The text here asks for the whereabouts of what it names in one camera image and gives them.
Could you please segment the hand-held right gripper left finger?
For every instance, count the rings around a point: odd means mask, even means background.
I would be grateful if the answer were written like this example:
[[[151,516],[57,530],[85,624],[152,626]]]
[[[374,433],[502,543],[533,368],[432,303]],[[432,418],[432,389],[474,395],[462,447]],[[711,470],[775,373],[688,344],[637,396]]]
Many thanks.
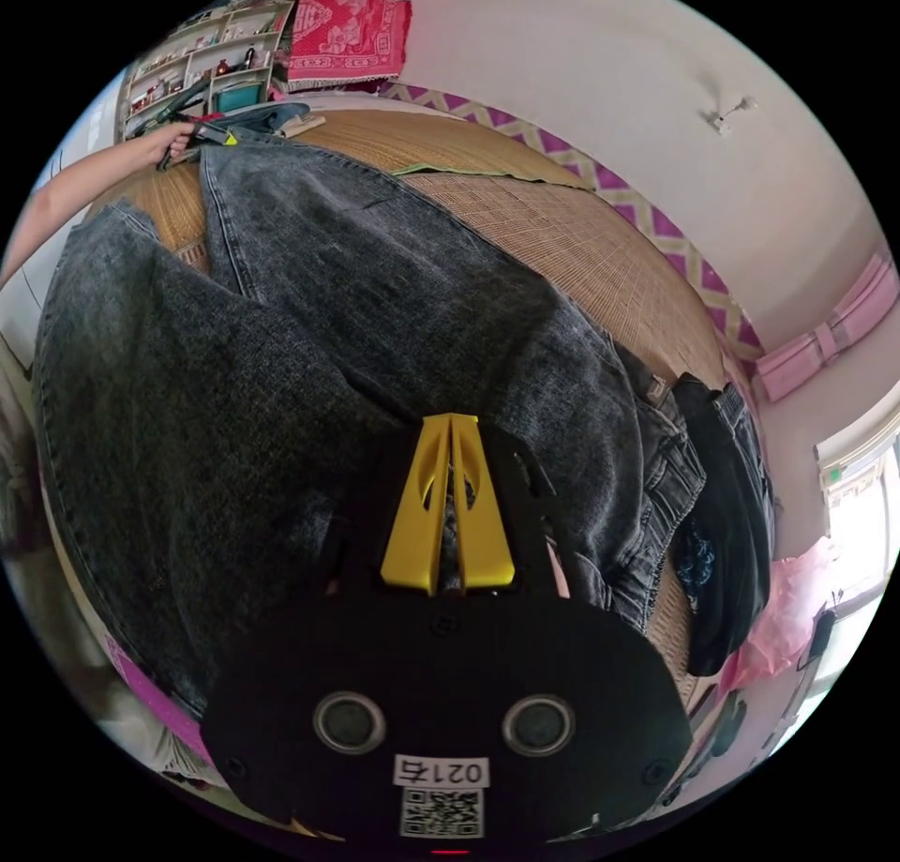
[[[450,416],[427,416],[415,438],[380,575],[391,588],[437,592],[450,455]]]

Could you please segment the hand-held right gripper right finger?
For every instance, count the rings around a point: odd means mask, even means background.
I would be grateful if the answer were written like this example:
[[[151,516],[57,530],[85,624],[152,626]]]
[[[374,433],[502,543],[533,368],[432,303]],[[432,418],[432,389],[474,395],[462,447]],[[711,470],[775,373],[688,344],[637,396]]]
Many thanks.
[[[452,416],[452,462],[461,588],[505,588],[515,565],[475,416]]]

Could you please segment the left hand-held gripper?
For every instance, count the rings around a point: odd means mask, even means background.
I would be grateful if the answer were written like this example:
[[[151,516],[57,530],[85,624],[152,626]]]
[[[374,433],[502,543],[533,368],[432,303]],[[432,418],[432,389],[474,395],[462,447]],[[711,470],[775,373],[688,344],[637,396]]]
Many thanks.
[[[201,144],[211,144],[217,146],[235,146],[238,141],[236,136],[232,131],[220,127],[214,123],[210,123],[209,121],[203,118],[197,118],[191,115],[179,114],[173,120],[173,122],[178,121],[186,121],[194,126],[194,132],[187,144],[186,150],[179,156],[175,158],[165,158],[162,164],[157,167],[156,170],[159,172],[165,171],[171,162],[174,160],[179,160],[182,158],[189,149],[199,146]]]

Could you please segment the person's left hand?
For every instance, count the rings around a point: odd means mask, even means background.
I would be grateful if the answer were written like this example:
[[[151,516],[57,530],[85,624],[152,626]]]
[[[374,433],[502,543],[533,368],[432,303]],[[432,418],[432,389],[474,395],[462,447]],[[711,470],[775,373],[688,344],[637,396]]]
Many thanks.
[[[138,139],[144,160],[159,167],[165,158],[181,155],[193,132],[194,126],[186,121],[173,122],[146,132]]]

